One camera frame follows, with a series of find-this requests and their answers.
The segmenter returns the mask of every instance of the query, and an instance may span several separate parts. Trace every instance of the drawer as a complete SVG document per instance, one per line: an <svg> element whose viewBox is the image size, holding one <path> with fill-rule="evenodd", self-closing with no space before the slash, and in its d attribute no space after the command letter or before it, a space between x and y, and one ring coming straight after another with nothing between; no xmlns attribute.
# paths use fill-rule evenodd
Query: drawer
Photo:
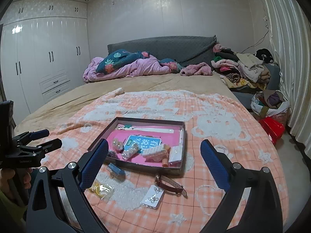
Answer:
<svg viewBox="0 0 311 233"><path fill-rule="evenodd" d="M65 82L64 84L61 84L45 93L43 93L43 99L45 103L48 103L49 101L55 99L56 97L72 90L70 81Z"/></svg>
<svg viewBox="0 0 311 233"><path fill-rule="evenodd" d="M65 83L66 81L69 81L69 78L67 76L67 73L64 71L63 73L53 78L49 78L45 81L40 82L40 88L41 88L42 93L45 93L49 91L50 89L55 88Z"/></svg>

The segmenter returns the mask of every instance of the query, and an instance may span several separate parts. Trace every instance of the electrical cord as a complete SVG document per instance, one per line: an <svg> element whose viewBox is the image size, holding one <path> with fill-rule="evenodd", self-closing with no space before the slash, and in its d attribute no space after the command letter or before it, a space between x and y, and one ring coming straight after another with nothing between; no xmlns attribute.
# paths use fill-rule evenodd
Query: electrical cord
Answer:
<svg viewBox="0 0 311 233"><path fill-rule="evenodd" d="M268 34L268 32L269 32L269 29L268 29L267 33L263 36L263 38L260 39L260 40L262 40L260 43L259 43L260 40L258 40L256 44L254 44L253 46L250 46L250 47L246 48L243 52L245 52L247 49L249 49L249 48L251 48L251 47L256 47L256 46L260 45L260 44L265 40L265 36Z"/></svg>

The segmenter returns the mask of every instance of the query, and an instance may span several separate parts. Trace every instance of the metal screw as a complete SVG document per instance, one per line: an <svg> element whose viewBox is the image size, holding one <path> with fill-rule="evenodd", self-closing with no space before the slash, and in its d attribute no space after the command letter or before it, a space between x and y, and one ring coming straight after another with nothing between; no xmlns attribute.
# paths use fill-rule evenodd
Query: metal screw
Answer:
<svg viewBox="0 0 311 233"><path fill-rule="evenodd" d="M239 163L233 163L233 168L234 169L240 169L241 165Z"/></svg>
<svg viewBox="0 0 311 233"><path fill-rule="evenodd" d="M263 167L262 170L265 173L269 173L270 172L270 169L268 167Z"/></svg>
<svg viewBox="0 0 311 233"><path fill-rule="evenodd" d="M46 167L45 166L40 167L39 172L45 172L45 171L46 171Z"/></svg>
<svg viewBox="0 0 311 233"><path fill-rule="evenodd" d="M75 162L70 162L69 164L68 164L68 168L69 169L73 169L73 168L75 168L76 167L76 163Z"/></svg>

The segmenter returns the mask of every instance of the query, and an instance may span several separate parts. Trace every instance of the headboard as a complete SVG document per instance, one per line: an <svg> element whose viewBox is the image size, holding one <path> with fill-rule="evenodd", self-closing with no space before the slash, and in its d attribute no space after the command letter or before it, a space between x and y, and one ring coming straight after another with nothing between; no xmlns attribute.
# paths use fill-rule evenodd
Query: headboard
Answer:
<svg viewBox="0 0 311 233"><path fill-rule="evenodd" d="M151 37L110 44L108 53L119 49L130 52L149 51L158 60L171 58L182 66L200 62L206 62L211 66L211 60L214 58L213 46L216 42L216 36Z"/></svg>

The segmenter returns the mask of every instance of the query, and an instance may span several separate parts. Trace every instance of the white wardrobe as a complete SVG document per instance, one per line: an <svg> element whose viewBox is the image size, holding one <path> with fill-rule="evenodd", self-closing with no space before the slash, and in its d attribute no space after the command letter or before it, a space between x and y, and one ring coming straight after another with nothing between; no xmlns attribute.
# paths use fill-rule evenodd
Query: white wardrobe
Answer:
<svg viewBox="0 0 311 233"><path fill-rule="evenodd" d="M6 98L14 101L16 124L84 84L90 63L85 3L17 1L1 23L1 73Z"/></svg>

